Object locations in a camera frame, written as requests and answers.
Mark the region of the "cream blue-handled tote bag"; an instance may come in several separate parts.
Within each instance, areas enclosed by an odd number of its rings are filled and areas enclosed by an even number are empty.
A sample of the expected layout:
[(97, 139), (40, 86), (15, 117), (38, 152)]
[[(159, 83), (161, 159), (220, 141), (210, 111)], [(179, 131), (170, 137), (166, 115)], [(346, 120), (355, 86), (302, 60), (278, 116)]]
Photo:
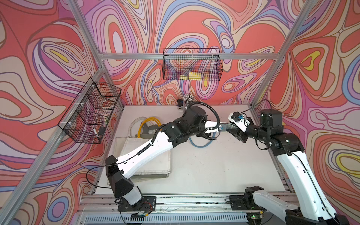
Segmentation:
[(230, 133), (233, 130), (235, 130), (236, 132), (237, 129), (238, 127), (234, 126), (233, 124), (221, 123), (216, 131), (209, 131), (209, 130), (206, 131), (204, 140), (201, 141), (202, 137), (200, 136), (194, 136), (194, 137), (190, 137), (188, 142), (195, 148), (204, 149), (209, 147), (213, 141), (219, 138), (220, 134), (225, 132)]

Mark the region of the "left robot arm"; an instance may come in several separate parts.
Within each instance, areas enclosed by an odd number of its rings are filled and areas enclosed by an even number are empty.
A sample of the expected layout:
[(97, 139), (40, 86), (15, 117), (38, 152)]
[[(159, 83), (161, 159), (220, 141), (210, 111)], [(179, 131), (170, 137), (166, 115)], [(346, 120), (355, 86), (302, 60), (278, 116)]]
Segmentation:
[(192, 102), (186, 106), (181, 117), (159, 126), (153, 138), (140, 147), (120, 157), (108, 156), (103, 168), (114, 197), (123, 198), (132, 206), (139, 204), (143, 195), (131, 180), (139, 168), (187, 142), (192, 136), (212, 140), (207, 132), (218, 132), (219, 127), (220, 117), (213, 107), (203, 102)]

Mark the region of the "olive green canvas bag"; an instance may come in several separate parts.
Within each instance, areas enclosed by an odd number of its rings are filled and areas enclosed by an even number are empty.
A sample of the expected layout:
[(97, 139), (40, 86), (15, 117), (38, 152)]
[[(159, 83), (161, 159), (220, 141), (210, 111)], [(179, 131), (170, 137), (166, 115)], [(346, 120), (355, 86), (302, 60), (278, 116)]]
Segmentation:
[[(147, 123), (142, 127), (142, 131), (140, 133), (140, 138), (138, 135), (131, 133), (132, 127), (128, 131), (128, 137), (122, 147), (121, 156), (130, 153), (135, 150), (137, 147), (145, 144), (149, 139), (152, 138), (155, 133), (155, 129), (158, 128), (158, 125)], [(170, 151), (166, 151), (150, 162), (146, 163), (142, 167), (140, 167), (134, 175), (131, 177), (132, 179), (164, 179), (169, 177), (171, 173), (171, 153)]]

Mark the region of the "white yellow-handled bag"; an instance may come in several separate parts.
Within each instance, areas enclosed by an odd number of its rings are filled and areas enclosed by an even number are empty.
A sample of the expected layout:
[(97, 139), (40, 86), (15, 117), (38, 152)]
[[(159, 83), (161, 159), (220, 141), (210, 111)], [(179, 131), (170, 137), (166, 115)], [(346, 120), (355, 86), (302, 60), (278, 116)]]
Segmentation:
[(154, 141), (148, 140), (130, 153), (117, 157), (115, 164), (119, 170), (123, 171), (124, 177), (130, 178), (140, 167), (172, 148), (173, 145), (168, 141), (168, 136), (159, 131)]

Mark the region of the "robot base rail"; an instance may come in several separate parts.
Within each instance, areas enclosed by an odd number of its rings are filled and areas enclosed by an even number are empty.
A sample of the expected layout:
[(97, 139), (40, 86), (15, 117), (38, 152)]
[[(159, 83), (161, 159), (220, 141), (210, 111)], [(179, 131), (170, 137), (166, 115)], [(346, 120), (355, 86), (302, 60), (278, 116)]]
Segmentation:
[(255, 219), (261, 225), (284, 222), (269, 210), (246, 209), (231, 202), (243, 193), (156, 194), (155, 208), (149, 216), (132, 218), (132, 211), (119, 212), (110, 195), (85, 197), (76, 213), (74, 225), (246, 225)]

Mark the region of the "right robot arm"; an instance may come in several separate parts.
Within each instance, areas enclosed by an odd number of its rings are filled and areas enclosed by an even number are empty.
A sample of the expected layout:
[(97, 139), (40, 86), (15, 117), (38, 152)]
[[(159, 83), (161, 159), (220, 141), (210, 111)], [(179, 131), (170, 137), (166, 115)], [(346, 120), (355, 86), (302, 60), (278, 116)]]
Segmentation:
[(340, 215), (327, 200), (312, 172), (305, 148), (299, 137), (285, 133), (282, 112), (270, 108), (261, 110), (260, 125), (253, 123), (245, 112), (229, 115), (227, 132), (245, 143), (249, 138), (263, 143), (286, 171), (299, 205), (289, 204), (262, 187), (248, 187), (243, 204), (247, 208), (264, 208), (287, 225), (348, 225), (346, 216)]

